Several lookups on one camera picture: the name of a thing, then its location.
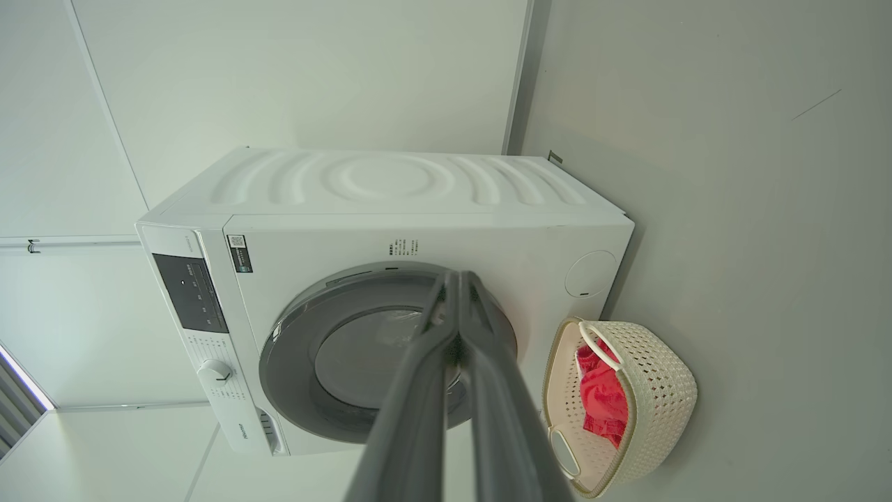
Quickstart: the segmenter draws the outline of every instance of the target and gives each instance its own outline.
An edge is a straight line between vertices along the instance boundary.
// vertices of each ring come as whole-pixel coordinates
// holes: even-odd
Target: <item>perforated basket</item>
[[[619,363],[598,349],[598,339]],[[585,409],[576,350],[586,343],[616,370],[629,403],[629,422],[619,448],[582,428]],[[557,330],[542,401],[549,437],[565,475],[581,495],[595,498],[613,483],[639,478],[663,462],[688,423],[697,401],[697,383],[681,359],[647,328],[571,317]]]

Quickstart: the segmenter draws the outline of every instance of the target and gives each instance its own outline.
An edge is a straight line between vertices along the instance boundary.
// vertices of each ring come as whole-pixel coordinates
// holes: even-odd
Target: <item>washing machine door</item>
[[[443,271],[428,264],[371,264],[301,293],[260,355],[260,383],[269,402],[305,431],[365,443]],[[502,314],[499,322],[516,354],[508,318]],[[447,421],[453,427],[470,418],[471,410],[457,368],[447,381]]]

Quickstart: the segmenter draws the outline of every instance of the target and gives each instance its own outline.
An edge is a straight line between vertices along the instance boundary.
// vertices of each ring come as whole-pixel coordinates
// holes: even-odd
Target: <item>qr code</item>
[[[229,247],[247,247],[244,244],[244,235],[229,235]]]

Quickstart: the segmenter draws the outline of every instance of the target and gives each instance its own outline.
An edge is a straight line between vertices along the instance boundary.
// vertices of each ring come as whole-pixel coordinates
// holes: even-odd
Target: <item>scratch on floor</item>
[[[814,104],[811,108],[809,108],[808,110],[805,110],[804,112],[800,113],[799,115],[793,117],[793,119],[792,119],[791,121],[794,121],[794,120],[798,119],[799,117],[805,115],[806,113],[811,112],[811,111],[815,108],[815,106],[820,105],[820,104],[823,103],[824,101],[827,101],[828,99],[834,97],[835,95],[839,94],[840,91],[842,91],[842,89],[840,89],[840,90],[836,91],[835,93],[833,93],[833,94],[831,94],[831,95],[829,95],[829,96],[823,98],[821,101],[815,103],[815,104]]]

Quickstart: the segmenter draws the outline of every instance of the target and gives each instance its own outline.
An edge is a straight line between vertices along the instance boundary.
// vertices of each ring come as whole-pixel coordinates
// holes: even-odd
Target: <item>front-loading washing machine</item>
[[[481,278],[539,403],[556,327],[599,317],[632,227],[539,157],[258,148],[136,224],[221,430],[264,456],[365,442],[450,269]]]

